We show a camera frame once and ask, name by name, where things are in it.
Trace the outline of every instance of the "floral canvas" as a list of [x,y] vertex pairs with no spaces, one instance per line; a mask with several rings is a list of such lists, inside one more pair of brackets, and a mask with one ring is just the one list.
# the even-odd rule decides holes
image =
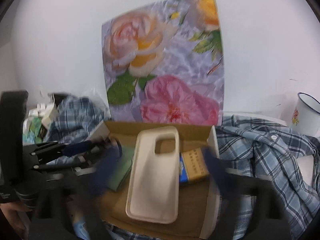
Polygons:
[[215,0],[164,0],[102,26],[111,117],[218,125],[224,62]]

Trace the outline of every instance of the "peach rose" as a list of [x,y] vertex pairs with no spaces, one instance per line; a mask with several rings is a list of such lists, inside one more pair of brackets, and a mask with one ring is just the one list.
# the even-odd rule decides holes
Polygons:
[[170,24],[159,22],[156,15],[144,10],[129,12],[111,22],[103,54],[112,71],[129,72],[144,77],[163,60],[163,50],[177,32]]
[[186,18],[191,25],[200,30],[219,29],[218,12],[214,0],[193,0]]

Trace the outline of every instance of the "enamel mug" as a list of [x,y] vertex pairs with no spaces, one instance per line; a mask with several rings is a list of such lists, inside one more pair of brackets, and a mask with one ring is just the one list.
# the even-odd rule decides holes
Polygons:
[[313,137],[320,136],[320,103],[306,93],[298,93],[298,102],[290,128]]

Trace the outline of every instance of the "blue plaid shirt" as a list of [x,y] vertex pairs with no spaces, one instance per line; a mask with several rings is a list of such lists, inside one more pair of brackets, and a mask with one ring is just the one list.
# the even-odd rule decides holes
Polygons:
[[104,119],[104,112],[88,98],[68,96],[57,108],[58,116],[51,122],[44,142],[78,143]]
[[[267,175],[272,179],[284,202],[292,238],[297,239],[320,207],[319,140],[274,122],[241,116],[225,117],[216,131],[220,158],[228,167],[245,176]],[[312,186],[303,181],[297,164],[297,158],[306,155],[314,156]],[[253,206],[254,197],[243,198],[234,239],[244,235]],[[111,225],[108,229],[127,240],[153,239]]]

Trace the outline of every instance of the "flower decal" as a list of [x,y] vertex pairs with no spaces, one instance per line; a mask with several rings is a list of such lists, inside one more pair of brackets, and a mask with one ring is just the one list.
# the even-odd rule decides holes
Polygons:
[[134,77],[146,77],[163,60],[163,50],[177,28],[160,22],[144,10],[129,12],[111,22],[105,37],[103,58],[109,72],[129,69]]
[[219,19],[214,0],[193,0],[188,14],[188,22],[202,31],[219,29]]
[[192,91],[182,80],[161,76],[145,87],[146,99],[140,104],[144,122],[217,125],[219,104]]
[[293,112],[293,115],[292,115],[292,123],[295,124],[296,126],[299,123],[298,115],[299,115],[299,112],[296,108],[295,111]]

